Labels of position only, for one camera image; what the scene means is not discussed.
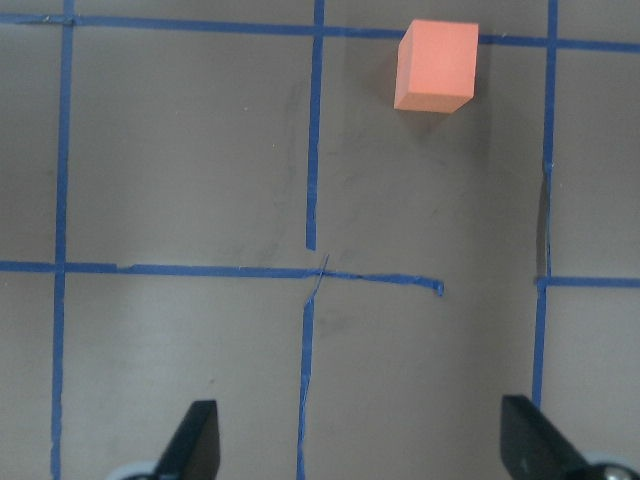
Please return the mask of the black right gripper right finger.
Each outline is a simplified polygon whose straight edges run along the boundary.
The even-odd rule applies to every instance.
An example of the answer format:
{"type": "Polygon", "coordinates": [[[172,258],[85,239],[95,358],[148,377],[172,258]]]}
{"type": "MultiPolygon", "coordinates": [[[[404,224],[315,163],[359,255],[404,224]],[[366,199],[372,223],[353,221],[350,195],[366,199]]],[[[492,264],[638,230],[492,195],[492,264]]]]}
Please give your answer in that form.
{"type": "Polygon", "coordinates": [[[524,395],[504,395],[500,458],[512,479],[573,479],[589,463],[524,395]]]}

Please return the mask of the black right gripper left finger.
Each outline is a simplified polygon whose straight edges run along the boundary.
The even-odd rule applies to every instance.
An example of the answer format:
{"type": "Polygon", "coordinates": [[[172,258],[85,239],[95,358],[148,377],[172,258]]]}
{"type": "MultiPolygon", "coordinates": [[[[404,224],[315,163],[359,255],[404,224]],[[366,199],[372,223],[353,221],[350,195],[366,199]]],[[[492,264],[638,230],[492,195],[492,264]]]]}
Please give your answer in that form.
{"type": "Polygon", "coordinates": [[[174,432],[153,479],[213,480],[221,461],[218,409],[215,400],[193,402],[174,432]]]}

